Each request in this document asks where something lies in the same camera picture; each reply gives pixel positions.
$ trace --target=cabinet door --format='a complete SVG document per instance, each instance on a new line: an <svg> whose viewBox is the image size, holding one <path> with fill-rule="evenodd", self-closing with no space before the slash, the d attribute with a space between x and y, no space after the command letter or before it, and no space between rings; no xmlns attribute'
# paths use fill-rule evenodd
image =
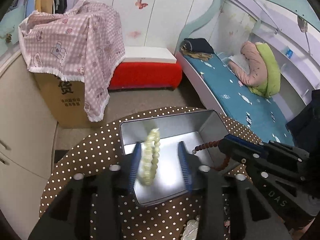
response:
<svg viewBox="0 0 320 240"><path fill-rule="evenodd" d="M0 77L0 151L25 169L49 178L57 121L20 55Z"/></svg>
<svg viewBox="0 0 320 240"><path fill-rule="evenodd" d="M12 229L27 240L39 220L43 179L13 163L0 153L0 208Z"/></svg>

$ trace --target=teal bed sheet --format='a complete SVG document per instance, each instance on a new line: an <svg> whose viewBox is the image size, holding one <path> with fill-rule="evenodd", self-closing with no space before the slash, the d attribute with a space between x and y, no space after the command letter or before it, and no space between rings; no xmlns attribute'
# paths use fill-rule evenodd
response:
<svg viewBox="0 0 320 240"><path fill-rule="evenodd" d="M216 55L207 62L189 56L185 58L201 75L229 117L249 127L264 142L273 140L294 146L285 126L287 120L272 98L251 93ZM230 127L229 132L233 134L234 129Z"/></svg>

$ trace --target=silver tray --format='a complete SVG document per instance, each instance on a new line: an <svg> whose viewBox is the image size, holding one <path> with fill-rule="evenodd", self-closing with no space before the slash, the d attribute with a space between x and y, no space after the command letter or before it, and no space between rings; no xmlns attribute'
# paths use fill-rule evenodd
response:
<svg viewBox="0 0 320 240"><path fill-rule="evenodd" d="M144 186L136 179L134 194L137 204L149 206L175 198L187 192L178 158L178 143L184 141L187 151L203 143L220 140L228 134L219 114L214 110L203 110L125 121L120 124L123 154L131 154L136 142L143 143L153 128L160 132L160 157L157 174L151 186ZM217 147L196 153L203 165L220 166L225 155ZM231 171L239 163L230 160L220 173Z"/></svg>

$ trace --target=brown floor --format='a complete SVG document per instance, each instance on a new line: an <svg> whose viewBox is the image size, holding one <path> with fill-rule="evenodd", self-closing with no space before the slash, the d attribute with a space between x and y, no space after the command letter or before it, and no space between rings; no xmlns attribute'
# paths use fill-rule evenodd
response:
<svg viewBox="0 0 320 240"><path fill-rule="evenodd" d="M143 89L109 91L110 100L105 110L106 123L139 111L162 106L194 106L204 108L198 94L184 75L179 87L171 89ZM64 129L58 127L56 150L70 150L95 129Z"/></svg>

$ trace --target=round table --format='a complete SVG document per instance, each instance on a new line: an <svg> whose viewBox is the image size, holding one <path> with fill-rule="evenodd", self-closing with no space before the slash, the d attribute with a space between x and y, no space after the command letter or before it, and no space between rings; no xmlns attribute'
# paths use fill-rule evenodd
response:
<svg viewBox="0 0 320 240"><path fill-rule="evenodd" d="M91 176L102 172L111 164L118 163L122 155L119 135L119 124L121 122L200 110L202 109L189 106L170 106L139 112L114 120L102 126L96 133L83 138L54 166L41 197L39 217L44 214L46 208L74 174L84 173L85 176ZM261 141L245 125L223 114L220 117L229 133L255 144ZM234 176L237 173L246 175L243 164L233 169L227 176ZM118 207L123 238L130 240L178 240L182 236L186 223L200 214L201 205L201 195L184 194L173 200L147 208L137 207L131 195L119 196ZM96 213L97 211L92 208L92 215L94 216ZM95 230L95 221L92 219L90 236L92 239L95 239ZM228 226L225 227L225 239L230 239Z"/></svg>

